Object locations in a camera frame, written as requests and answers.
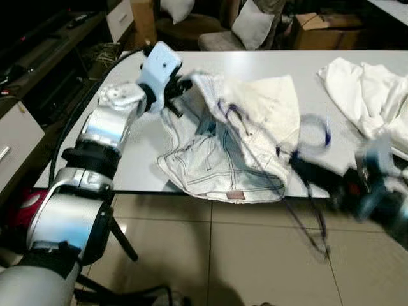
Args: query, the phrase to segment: cardboard box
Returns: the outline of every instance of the cardboard box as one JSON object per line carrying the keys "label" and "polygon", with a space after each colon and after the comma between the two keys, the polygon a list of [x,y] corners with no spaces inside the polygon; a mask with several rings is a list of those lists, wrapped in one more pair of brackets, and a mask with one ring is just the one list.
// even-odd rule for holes
{"label": "cardboard box", "polygon": [[157,42],[152,0],[131,0],[137,40]]}
{"label": "cardboard box", "polygon": [[292,50],[361,48],[363,24],[355,15],[296,15],[288,38]]}

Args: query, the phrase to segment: tile floor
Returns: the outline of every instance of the tile floor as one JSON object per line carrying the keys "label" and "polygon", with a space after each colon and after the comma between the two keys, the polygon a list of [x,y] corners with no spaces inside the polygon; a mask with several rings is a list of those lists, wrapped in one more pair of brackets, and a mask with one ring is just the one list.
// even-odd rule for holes
{"label": "tile floor", "polygon": [[[317,229],[305,202],[291,202]],[[408,252],[371,222],[327,212],[331,256],[324,261],[280,204],[118,194],[114,209],[140,259],[128,259],[111,236],[83,273],[116,291],[167,283],[194,306],[408,303]]]}

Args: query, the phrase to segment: drawer handle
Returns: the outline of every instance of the drawer handle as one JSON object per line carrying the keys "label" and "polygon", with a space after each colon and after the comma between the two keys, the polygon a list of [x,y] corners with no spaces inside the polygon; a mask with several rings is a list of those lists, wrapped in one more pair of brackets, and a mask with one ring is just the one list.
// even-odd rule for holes
{"label": "drawer handle", "polygon": [[9,153],[10,147],[7,145],[1,152],[0,152],[0,161]]}
{"label": "drawer handle", "polygon": [[126,18],[127,16],[128,16],[127,14],[123,13],[123,14],[119,17],[119,22],[122,22],[123,20],[125,20],[125,18]]}

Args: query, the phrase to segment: silver robot arm segment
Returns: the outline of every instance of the silver robot arm segment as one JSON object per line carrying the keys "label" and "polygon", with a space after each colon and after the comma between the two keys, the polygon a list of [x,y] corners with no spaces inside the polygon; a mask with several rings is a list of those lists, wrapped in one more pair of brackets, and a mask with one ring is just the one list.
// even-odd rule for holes
{"label": "silver robot arm segment", "polygon": [[95,262],[105,250],[113,219],[113,177],[131,125],[144,112],[163,109],[164,90],[181,64],[159,42],[137,82],[99,91],[98,106],[75,148],[62,155],[67,166],[58,171],[31,222],[29,252],[17,266],[0,273],[0,305],[69,305],[82,265]]}

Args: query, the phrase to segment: white fabric pile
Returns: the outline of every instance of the white fabric pile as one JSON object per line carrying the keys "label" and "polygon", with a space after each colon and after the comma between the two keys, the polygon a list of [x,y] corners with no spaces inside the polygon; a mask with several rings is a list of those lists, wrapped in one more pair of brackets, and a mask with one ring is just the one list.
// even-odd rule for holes
{"label": "white fabric pile", "polygon": [[[199,198],[232,203],[279,201],[300,115],[290,76],[247,83],[193,73],[194,86],[162,111],[171,149],[157,163],[171,181]],[[277,155],[277,147],[282,153]]]}
{"label": "white fabric pile", "polygon": [[341,57],[318,74],[333,102],[362,134],[373,139],[388,132],[394,153],[408,159],[408,76]]}

